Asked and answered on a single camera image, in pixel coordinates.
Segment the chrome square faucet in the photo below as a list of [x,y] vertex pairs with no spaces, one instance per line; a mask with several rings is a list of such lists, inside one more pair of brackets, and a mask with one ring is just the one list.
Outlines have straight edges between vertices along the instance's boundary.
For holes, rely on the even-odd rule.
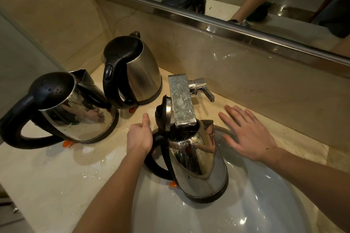
[[177,128],[194,126],[197,123],[191,97],[200,93],[210,102],[215,101],[204,78],[188,80],[186,74],[168,76],[174,124]]

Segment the brushed steel electric kettle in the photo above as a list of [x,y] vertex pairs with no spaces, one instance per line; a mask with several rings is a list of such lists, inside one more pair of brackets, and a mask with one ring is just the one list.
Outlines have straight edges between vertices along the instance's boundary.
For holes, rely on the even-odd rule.
[[103,91],[115,108],[129,110],[151,103],[160,95],[159,67],[138,31],[109,41],[103,63]]

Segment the person's left hand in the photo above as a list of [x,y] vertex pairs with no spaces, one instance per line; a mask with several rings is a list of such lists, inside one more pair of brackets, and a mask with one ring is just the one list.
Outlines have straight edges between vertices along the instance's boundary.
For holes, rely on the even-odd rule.
[[142,160],[151,152],[153,145],[153,135],[151,128],[143,129],[142,122],[130,125],[127,133],[127,155],[137,155]]

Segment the polished steel electric kettle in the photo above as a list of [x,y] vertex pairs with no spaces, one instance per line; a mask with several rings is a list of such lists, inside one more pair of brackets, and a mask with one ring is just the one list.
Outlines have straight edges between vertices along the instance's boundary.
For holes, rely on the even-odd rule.
[[115,129],[119,111],[85,69],[50,72],[35,79],[28,93],[0,119],[0,136],[18,149],[63,141],[97,143]]
[[196,203],[219,199],[229,183],[228,170],[215,140],[213,120],[198,120],[195,125],[177,128],[170,121],[171,98],[164,95],[156,107],[158,131],[153,133],[152,149],[160,147],[167,169],[156,163],[149,152],[144,160],[157,177],[175,182]]

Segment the person's right hand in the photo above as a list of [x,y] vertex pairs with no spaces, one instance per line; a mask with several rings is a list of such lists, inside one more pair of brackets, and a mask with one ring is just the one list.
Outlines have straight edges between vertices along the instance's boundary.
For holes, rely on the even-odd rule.
[[[225,115],[228,115],[228,113],[219,112],[218,115],[225,123]],[[269,164],[272,158],[277,157],[278,153],[282,151],[263,124],[262,126],[247,125],[240,129],[231,130],[237,137],[237,141],[235,141],[242,147],[241,155],[252,161]]]

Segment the grey cabinet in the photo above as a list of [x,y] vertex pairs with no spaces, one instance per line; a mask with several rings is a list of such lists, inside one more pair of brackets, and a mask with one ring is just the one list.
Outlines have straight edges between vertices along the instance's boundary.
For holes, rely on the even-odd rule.
[[0,233],[35,233],[1,183]]

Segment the white sink basin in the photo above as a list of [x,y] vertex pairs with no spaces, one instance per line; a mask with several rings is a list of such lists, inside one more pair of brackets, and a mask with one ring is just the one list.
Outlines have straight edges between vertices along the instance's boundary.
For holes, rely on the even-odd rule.
[[170,181],[142,169],[135,193],[132,233],[313,233],[296,190],[261,163],[240,156],[216,126],[229,183],[212,203],[196,203]]

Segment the person's left forearm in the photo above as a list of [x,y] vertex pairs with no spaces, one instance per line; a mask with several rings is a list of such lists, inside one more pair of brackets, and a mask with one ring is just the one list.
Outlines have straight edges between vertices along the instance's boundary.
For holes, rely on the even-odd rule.
[[131,233],[134,194],[147,154],[137,148],[127,152],[72,233]]

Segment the person's right forearm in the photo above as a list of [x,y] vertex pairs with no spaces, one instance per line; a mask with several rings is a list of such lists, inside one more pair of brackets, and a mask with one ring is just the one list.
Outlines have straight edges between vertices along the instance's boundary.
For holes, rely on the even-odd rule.
[[259,162],[297,187],[337,227],[350,233],[350,174],[278,147],[266,148]]

